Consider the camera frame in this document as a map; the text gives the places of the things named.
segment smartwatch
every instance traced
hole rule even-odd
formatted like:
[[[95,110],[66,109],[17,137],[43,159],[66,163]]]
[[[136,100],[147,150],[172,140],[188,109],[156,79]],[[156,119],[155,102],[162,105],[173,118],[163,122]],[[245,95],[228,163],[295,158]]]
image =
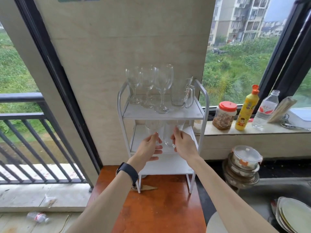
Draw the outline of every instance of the smartwatch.
[[[133,181],[133,186],[136,186],[136,181],[138,179],[138,173],[135,170],[135,168],[133,168],[131,165],[127,164],[127,163],[122,163],[119,168],[116,171],[116,175],[120,172],[120,171],[124,171],[126,172],[132,179]]]

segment sink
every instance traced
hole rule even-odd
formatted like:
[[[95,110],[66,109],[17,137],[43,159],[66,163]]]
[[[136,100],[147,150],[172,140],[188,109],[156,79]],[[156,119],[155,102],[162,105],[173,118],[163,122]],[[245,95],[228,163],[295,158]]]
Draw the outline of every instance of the sink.
[[[274,217],[270,201],[280,196],[297,199],[311,207],[311,178],[267,178],[248,188],[239,196],[266,220]]]

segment hand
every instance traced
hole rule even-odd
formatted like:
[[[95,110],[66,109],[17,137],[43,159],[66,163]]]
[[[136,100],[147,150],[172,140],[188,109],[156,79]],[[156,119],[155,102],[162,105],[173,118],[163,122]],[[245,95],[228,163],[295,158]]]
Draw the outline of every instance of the hand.
[[[188,164],[194,158],[200,157],[196,145],[189,134],[179,131],[178,127],[175,127],[173,132],[171,139],[173,144],[176,145],[175,152],[178,152]]]
[[[156,145],[156,141],[160,144],[162,143],[162,140],[159,138],[159,134],[157,132],[143,139],[136,153],[128,160],[127,163],[135,168],[137,173],[144,168],[147,161],[159,159],[159,157],[156,156],[152,157],[153,154],[162,154],[163,147],[161,145]]]

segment water bottle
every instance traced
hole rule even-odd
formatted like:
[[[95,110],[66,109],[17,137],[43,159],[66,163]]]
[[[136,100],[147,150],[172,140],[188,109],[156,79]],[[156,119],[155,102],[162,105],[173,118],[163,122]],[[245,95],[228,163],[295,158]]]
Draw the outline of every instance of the water bottle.
[[[46,215],[41,212],[30,212],[27,214],[27,218],[37,223],[42,223],[42,222],[47,223],[49,221],[49,218],[46,217]]]
[[[252,126],[254,128],[257,128],[259,130],[263,129],[263,126],[268,122],[271,114],[279,104],[279,94],[280,91],[273,90],[270,95],[262,101],[252,122]]]

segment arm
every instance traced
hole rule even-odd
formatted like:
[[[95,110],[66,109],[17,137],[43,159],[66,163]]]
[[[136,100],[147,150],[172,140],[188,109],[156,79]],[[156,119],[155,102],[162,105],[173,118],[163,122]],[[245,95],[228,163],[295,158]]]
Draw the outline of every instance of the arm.
[[[127,163],[135,168],[137,172],[144,168],[147,161],[152,160],[153,154],[162,153],[162,146],[156,146],[157,140],[159,143],[162,143],[158,137],[158,133],[155,133],[145,138],[140,143],[135,155],[128,160]],[[66,233],[111,232],[131,187],[132,179],[130,176],[126,172],[120,171],[98,198],[84,210]]]
[[[175,151],[196,172],[230,233],[277,231],[259,213],[239,197],[199,156],[192,138],[176,127],[171,137]]]

